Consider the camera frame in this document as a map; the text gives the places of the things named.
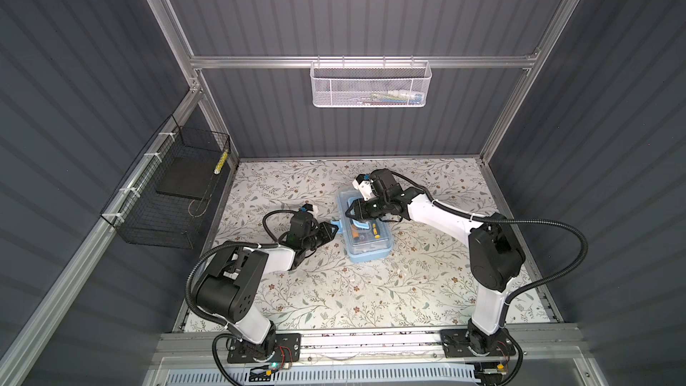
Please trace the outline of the blue plastic tool box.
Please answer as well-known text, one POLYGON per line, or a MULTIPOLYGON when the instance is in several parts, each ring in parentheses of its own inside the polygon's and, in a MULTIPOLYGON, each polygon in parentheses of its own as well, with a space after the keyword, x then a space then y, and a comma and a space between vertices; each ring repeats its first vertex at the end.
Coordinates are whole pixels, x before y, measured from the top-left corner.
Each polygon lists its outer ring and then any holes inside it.
POLYGON ((345 241, 345 250, 349 260, 354 264, 375 261, 387 257, 394 248, 394 239, 386 223, 379 220, 367 220, 367 223, 351 221, 345 213, 350 198, 362 198, 356 189, 343 189, 337 194, 339 234, 345 241), (371 225, 377 223, 380 239, 375 239, 371 225))

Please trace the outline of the yellow black screwdriver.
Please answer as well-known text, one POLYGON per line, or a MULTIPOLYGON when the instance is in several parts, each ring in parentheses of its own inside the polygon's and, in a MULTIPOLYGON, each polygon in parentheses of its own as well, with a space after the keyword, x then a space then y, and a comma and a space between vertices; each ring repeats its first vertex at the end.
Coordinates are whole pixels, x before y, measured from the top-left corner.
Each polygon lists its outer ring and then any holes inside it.
POLYGON ((377 226, 377 223, 375 223, 375 222, 372 223, 372 225, 371 225, 371 230, 372 230, 373 237, 374 237, 375 239, 380 239, 380 238, 381 238, 381 235, 380 235, 380 232, 379 232, 379 228, 378 228, 378 226, 377 226))

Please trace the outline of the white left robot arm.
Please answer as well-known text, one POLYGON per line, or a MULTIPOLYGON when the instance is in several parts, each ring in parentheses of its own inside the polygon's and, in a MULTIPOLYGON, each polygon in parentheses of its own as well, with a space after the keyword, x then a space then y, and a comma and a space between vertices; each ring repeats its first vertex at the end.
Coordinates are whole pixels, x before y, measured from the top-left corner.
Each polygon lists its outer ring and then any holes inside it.
POLYGON ((186 280, 188 309, 237 340, 271 348, 276 327, 255 297, 264 276, 295 270, 339 234, 339 221, 320 222, 315 212, 310 204, 274 210, 262 219, 269 242, 225 241, 207 250, 186 280))

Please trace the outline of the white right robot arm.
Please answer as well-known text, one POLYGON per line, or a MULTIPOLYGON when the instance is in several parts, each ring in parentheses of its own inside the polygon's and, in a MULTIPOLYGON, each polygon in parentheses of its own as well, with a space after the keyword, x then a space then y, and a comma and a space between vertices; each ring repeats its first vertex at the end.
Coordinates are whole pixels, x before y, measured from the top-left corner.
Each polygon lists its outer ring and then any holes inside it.
POLYGON ((483 354, 501 334, 507 316, 507 297, 514 291, 514 280, 525 261, 523 249, 512 227, 500 223, 505 216, 478 218, 437 201, 423 186, 411 183, 402 188, 399 178, 399 173, 389 169, 357 175, 353 188, 361 197, 348 208, 346 217, 362 222, 398 216, 429 225, 464 243, 471 273, 478 283, 468 334, 472 348, 483 354))

